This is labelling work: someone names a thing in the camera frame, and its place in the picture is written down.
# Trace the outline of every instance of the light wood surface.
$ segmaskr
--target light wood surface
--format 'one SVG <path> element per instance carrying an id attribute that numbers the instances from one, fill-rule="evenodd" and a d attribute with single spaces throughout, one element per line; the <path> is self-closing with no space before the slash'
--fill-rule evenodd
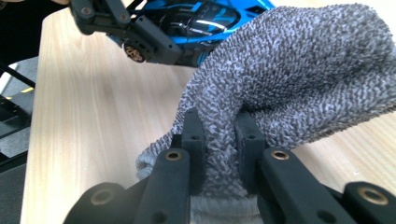
<path id="1" fill-rule="evenodd" d="M 396 34 L 395 3 L 360 0 Z M 347 0 L 278 0 L 320 7 Z M 136 156 L 166 133 L 190 68 L 133 63 L 103 34 L 82 35 L 68 10 L 45 19 L 21 223 L 62 223 L 88 188 L 136 182 Z M 293 150 L 337 190 L 365 180 L 396 194 L 396 115 Z"/>

